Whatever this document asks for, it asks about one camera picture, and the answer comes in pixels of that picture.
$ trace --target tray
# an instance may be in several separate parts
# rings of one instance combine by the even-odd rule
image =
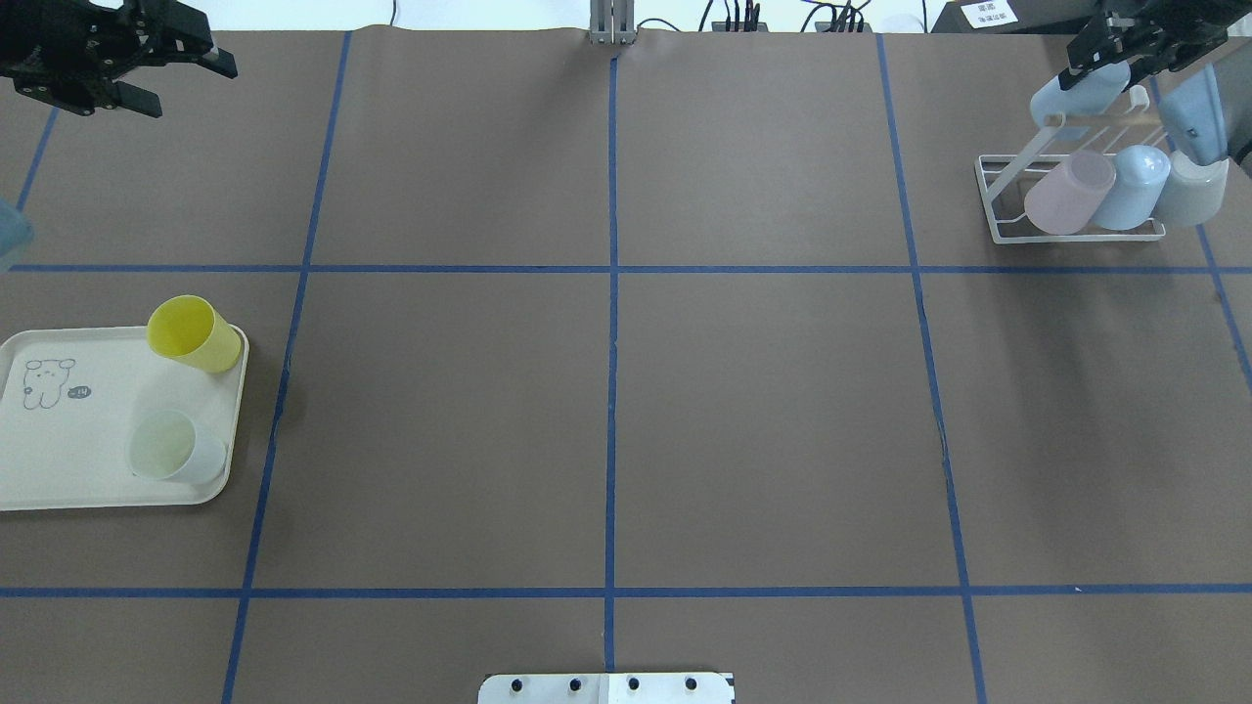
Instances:
[[[235,327],[239,363],[209,375],[153,353],[145,329],[39,329],[0,344],[0,511],[203,504],[222,491],[230,479],[248,336]],[[159,408],[183,411],[225,441],[218,481],[130,474],[130,428]]]

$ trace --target white label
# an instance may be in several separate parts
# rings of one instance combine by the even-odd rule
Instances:
[[[960,10],[965,13],[965,18],[969,19],[969,24],[974,29],[1007,25],[1017,21],[1017,15],[1013,14],[1013,8],[1009,6],[1008,0],[962,5]]]

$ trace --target yellow cup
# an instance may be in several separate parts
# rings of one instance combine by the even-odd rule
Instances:
[[[177,296],[148,318],[148,347],[162,357],[218,373],[239,361],[243,341],[208,301]]]

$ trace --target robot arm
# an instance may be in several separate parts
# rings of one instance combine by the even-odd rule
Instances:
[[[1252,0],[1098,0],[1094,16],[1069,43],[1060,88],[1121,61],[1134,85],[1178,71],[1227,40],[1227,28],[1252,13]],[[1233,157],[1252,175],[1252,45],[1209,64],[1161,103],[1178,149],[1197,164]]]
[[[139,66],[198,64],[235,78],[204,13],[177,0],[0,0],[0,76],[18,93],[78,115],[124,108],[159,118],[156,94],[118,79]]]

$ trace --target white metal plate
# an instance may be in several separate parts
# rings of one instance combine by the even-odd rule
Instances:
[[[0,511],[203,504],[222,491],[248,336],[235,328],[239,363],[209,375],[153,353],[145,329],[28,331],[0,344]],[[227,443],[219,480],[188,485],[130,474],[130,428],[159,408],[183,411]]]
[[[734,683],[720,673],[493,675],[478,704],[734,704]]]

